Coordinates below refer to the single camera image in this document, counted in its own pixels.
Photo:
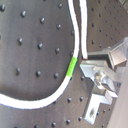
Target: metal plate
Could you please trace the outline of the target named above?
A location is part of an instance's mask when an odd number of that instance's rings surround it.
[[[74,2],[80,27],[79,0]],[[87,2],[89,52],[112,46],[128,35],[128,15],[120,3],[115,0]],[[73,51],[74,36],[70,33],[73,26],[68,1],[1,0],[1,4],[6,9],[0,12],[0,92],[25,100],[49,96],[60,86]],[[42,17],[45,18],[44,24],[40,23]],[[56,28],[58,24],[61,25],[60,30]],[[23,38],[21,46],[17,43],[19,38]],[[43,44],[41,50],[37,48],[39,43]],[[83,116],[93,84],[90,79],[81,81],[81,56],[80,51],[73,78],[55,104],[38,110],[18,110],[0,105],[0,127],[52,127],[53,122],[56,128],[100,128],[103,124],[107,127],[115,100],[111,106],[100,106],[94,125],[78,119]],[[16,68],[20,68],[19,76],[15,75]],[[36,71],[41,71],[39,78],[35,76]],[[55,73],[59,74],[57,79],[54,79]]]

